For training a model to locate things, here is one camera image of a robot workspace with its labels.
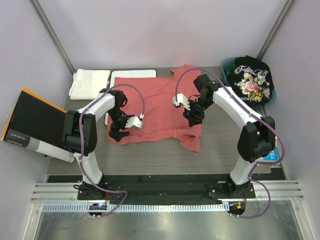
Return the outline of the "pink t shirt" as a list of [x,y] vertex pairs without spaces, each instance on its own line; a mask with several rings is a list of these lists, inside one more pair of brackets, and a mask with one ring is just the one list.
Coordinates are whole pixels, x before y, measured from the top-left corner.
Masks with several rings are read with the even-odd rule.
[[119,145],[173,138],[190,151],[201,151],[201,125],[190,127],[183,116],[184,108],[176,108],[173,104],[176,89],[186,97],[198,94],[193,81],[201,75],[201,71],[191,65],[171,71],[172,77],[115,78],[116,89],[123,91],[127,97],[127,104],[122,110],[137,116],[145,109],[142,128],[129,128],[129,135],[123,137]]

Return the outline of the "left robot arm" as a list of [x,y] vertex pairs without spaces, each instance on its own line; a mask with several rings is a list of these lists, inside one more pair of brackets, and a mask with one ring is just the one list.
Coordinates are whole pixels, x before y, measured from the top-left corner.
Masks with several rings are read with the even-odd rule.
[[128,137],[129,128],[141,124],[135,115],[126,114],[122,108],[128,99],[121,90],[103,89],[85,107],[69,110],[65,114],[62,145],[77,161],[82,173],[81,187],[89,187],[89,194],[100,200],[107,192],[104,174],[100,170],[95,154],[98,143],[97,122],[106,113],[111,117],[110,137],[119,142]]

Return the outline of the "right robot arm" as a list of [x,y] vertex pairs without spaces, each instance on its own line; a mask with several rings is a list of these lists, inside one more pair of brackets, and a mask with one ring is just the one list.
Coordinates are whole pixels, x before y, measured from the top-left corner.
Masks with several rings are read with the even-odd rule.
[[204,111],[211,105],[221,107],[237,124],[240,135],[237,142],[239,158],[225,182],[226,193],[237,198],[241,196],[250,182],[254,166],[276,147],[276,136],[273,132],[275,121],[264,117],[248,107],[231,87],[221,86],[212,81],[206,74],[194,81],[198,94],[191,100],[184,94],[175,96],[175,106],[184,107],[183,116],[189,126],[200,125],[205,118]]

